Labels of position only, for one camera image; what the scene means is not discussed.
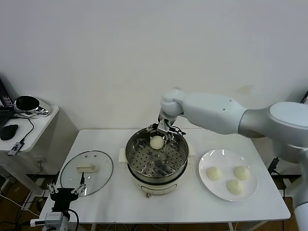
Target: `power cord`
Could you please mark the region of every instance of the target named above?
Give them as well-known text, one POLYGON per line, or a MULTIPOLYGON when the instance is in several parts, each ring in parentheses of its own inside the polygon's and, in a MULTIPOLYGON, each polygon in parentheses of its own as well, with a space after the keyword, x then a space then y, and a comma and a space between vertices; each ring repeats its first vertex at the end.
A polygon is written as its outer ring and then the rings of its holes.
POLYGON ((72 209, 68 209, 68 211, 71 211, 72 213, 74 213, 75 214, 75 216, 76 216, 76 219, 77 219, 77 224, 76 224, 76 228, 75 228, 75 231, 77 231, 78 230, 78 226, 79 226, 79 216, 78 216, 78 214, 77 214, 77 212, 76 211, 74 211, 74 210, 72 210, 72 209))

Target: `white wall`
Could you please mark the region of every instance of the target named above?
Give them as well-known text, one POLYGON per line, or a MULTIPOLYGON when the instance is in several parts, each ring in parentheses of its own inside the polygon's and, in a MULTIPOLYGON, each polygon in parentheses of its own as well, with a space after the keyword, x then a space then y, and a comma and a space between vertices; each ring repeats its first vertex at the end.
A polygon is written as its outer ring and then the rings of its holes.
POLYGON ((307 11, 300 0, 3 0, 0 70, 78 129, 147 126, 173 86, 260 108, 308 89, 307 11))

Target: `wooden floor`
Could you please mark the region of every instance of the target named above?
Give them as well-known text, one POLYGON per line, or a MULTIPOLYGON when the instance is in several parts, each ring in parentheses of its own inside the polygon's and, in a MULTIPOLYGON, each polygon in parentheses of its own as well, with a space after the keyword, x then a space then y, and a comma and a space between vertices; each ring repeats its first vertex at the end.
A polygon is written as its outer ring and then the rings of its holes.
MULTIPOLYGON (((9 197, 10 199, 16 201, 16 202, 23 202, 23 199, 25 196, 29 193, 29 190, 25 188, 20 183, 15 183, 9 185, 5 191, 4 194, 9 197)), ((294 217, 294 211, 292 207, 292 199, 286 198, 285 202, 291 212, 291 218, 284 221, 284 231, 298 231, 298 227, 296 224, 296 220, 294 217)), ((44 201, 39 203, 42 207, 44 205, 44 201)), ((34 203, 31 206, 31 210, 34 213, 39 214, 39 211, 37 210, 36 203, 34 203)), ((14 224, 8 224, 3 223, 5 221, 15 223, 15 217, 17 212, 21 212, 20 208, 11 203, 10 201, 0 197, 0 231, 20 231, 15 230, 14 224)), ((19 221, 19 224, 29 221, 30 219, 36 218, 34 215, 27 211, 23 211, 21 215, 21 219, 19 221)), ((87 231, 90 231, 91 225, 89 224, 81 224, 83 228, 85 228, 87 231)), ((236 230, 240 230, 242 226, 242 223, 239 223, 237 225, 236 230)), ((126 225, 126 227, 123 224, 112 224, 112 225, 104 225, 99 224, 96 227, 96 231, 103 231, 108 228, 110 231, 163 231, 164 229, 166 231, 225 231, 228 229, 228 224, 157 224, 150 225, 150 224, 142 224, 142 225, 126 225)), ((23 226, 22 231, 40 231, 41 228, 35 227, 31 228, 29 226, 23 226)), ((256 229, 257 231, 282 231, 282 221, 270 221, 264 224, 263 226, 256 229)))

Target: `metal rim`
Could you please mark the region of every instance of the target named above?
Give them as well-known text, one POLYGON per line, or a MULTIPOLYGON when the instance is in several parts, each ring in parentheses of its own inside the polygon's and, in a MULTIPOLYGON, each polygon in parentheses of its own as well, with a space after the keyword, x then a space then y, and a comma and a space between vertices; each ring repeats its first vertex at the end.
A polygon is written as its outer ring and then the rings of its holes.
MULTIPOLYGON (((72 159, 70 159, 70 160, 66 163, 66 165, 65 165, 64 168, 63 168, 63 170, 64 170, 65 167, 68 165, 68 163, 70 163, 74 158, 76 158, 76 157, 79 156, 79 155, 82 155, 82 154, 84 154, 84 153, 89 153, 89 152, 99 152, 99 153, 105 154, 105 155, 108 156, 109 159, 111 160, 111 165, 112 165, 112 171, 111 171, 110 177, 108 178, 108 180, 106 181, 106 183, 105 183, 100 189, 98 189, 98 190, 92 192, 91 194, 89 194, 89 195, 92 195, 92 194, 96 193, 97 191, 101 190, 103 187, 105 187, 105 185, 109 182, 109 180, 110 180, 110 178, 111 178, 111 176, 112 176, 112 174, 113 174, 113 172, 114 172, 114 163, 113 163, 111 157, 110 157, 107 153, 102 152, 102 151, 99 151, 99 150, 91 150, 91 151, 85 151, 85 152, 79 153, 78 155, 76 155, 75 157, 73 157, 72 159)), ((61 177, 61 176, 62 176, 63 170, 62 170, 61 173, 59 174, 59 175, 60 175, 60 185, 61 185, 62 188, 63 188, 63 185, 62 185, 62 177, 61 177)))
POLYGON ((146 133, 146 128, 144 128, 137 131, 128 140, 125 153, 130 170, 141 175, 145 181, 147 181, 146 179, 164 180, 172 176, 176 178, 177 174, 181 175, 180 172, 185 170, 188 161, 189 150, 186 140, 182 136, 178 136, 175 142, 164 146, 166 150, 162 154, 161 150, 154 150, 150 147, 148 136, 152 137, 155 134, 146 133), (161 154, 161 158, 155 159, 154 157, 158 154, 161 154))
POLYGON ((128 167, 129 172, 133 175, 133 177, 134 177, 136 180, 140 181, 141 183, 147 184, 147 185, 153 185, 153 186, 161 186, 161 185, 170 184, 170 183, 172 183, 172 182, 178 180, 178 179, 183 175, 183 173, 185 172, 185 169, 186 169, 186 167, 187 167, 187 163, 185 164, 184 169, 183 169, 183 171, 181 172, 181 174, 179 174, 176 178, 174 178, 174 179, 172 179, 172 180, 170 180, 170 181, 166 181, 166 182, 162 182, 162 183, 151 183, 151 182, 144 181, 144 180, 138 178, 138 176, 136 176, 136 175, 133 173, 133 170, 131 170, 129 164, 127 164, 127 167, 128 167))

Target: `steamed bun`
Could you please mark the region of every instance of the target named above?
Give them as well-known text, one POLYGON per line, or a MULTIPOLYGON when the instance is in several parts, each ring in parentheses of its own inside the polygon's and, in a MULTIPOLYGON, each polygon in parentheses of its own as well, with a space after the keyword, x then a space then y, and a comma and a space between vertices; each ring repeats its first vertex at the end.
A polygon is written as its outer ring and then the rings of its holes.
POLYGON ((161 136, 154 136, 150 140, 150 146, 153 149, 161 149, 164 144, 164 140, 161 136))
POLYGON ((250 171, 246 166, 238 166, 233 170, 237 179, 247 180, 250 178, 250 171))
POLYGON ((243 184, 237 179, 227 181, 227 188, 234 195, 240 195, 244 192, 243 184))
POLYGON ((222 172, 218 167, 209 167, 205 173, 211 180, 219 180, 222 178, 222 172))

